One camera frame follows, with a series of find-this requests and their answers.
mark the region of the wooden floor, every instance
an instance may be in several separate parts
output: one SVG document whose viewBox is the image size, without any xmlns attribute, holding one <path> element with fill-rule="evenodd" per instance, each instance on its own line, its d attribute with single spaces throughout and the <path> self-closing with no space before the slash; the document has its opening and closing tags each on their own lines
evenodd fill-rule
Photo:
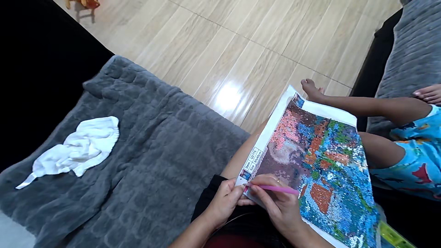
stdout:
<svg viewBox="0 0 441 248">
<path fill-rule="evenodd" d="M 346 96 L 398 0 L 55 0 L 115 54 L 252 132 L 291 84 Z"/>
</svg>

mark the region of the diamond painting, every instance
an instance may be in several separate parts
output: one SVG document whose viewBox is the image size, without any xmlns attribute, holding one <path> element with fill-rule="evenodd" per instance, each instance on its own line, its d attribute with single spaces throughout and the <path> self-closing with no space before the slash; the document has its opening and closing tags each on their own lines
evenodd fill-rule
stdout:
<svg viewBox="0 0 441 248">
<path fill-rule="evenodd" d="M 311 102 L 298 94 L 290 99 L 266 138 L 266 147 L 256 145 L 250 154 L 251 158 L 255 151 L 263 151 L 256 168 L 244 165 L 252 173 L 247 180 L 276 175 L 300 191 L 305 220 L 348 247 L 376 247 L 378 212 L 355 125 L 304 110 L 302 106 Z"/>
</svg>

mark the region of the toy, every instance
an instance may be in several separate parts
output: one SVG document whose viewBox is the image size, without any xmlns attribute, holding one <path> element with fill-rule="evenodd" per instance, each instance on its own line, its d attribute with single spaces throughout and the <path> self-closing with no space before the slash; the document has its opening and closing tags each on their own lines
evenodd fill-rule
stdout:
<svg viewBox="0 0 441 248">
<path fill-rule="evenodd" d="M 67 9 L 71 9 L 71 1 L 80 2 L 84 7 L 88 9 L 96 9 L 100 6 L 98 0 L 65 0 Z"/>
</svg>

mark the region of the white cloth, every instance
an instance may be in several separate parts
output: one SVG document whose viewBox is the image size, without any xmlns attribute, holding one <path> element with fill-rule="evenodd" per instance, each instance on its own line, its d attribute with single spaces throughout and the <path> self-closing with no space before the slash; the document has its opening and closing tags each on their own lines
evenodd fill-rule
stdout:
<svg viewBox="0 0 441 248">
<path fill-rule="evenodd" d="M 37 177 L 73 170 L 77 177 L 90 167 L 103 162 L 112 151 L 120 131 L 114 116 L 82 121 L 63 144 L 40 155 L 32 165 L 32 173 L 16 189 L 24 188 Z"/>
</svg>

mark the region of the gray blanket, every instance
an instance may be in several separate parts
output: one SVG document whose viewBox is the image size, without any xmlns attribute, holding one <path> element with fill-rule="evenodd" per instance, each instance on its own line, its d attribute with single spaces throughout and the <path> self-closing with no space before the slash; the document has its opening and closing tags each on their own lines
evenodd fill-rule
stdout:
<svg viewBox="0 0 441 248">
<path fill-rule="evenodd" d="M 441 83 L 441 0 L 412 0 L 394 27 L 394 44 L 377 98 L 414 97 L 415 90 Z M 371 117 L 368 132 L 388 137 L 395 126 Z"/>
<path fill-rule="evenodd" d="M 35 247 L 164 247 L 248 134 L 177 87 L 114 56 L 46 142 L 0 174 L 0 208 Z M 33 161 L 88 119 L 116 116 L 110 156 L 78 178 L 46 175 L 16 190 Z"/>
</svg>

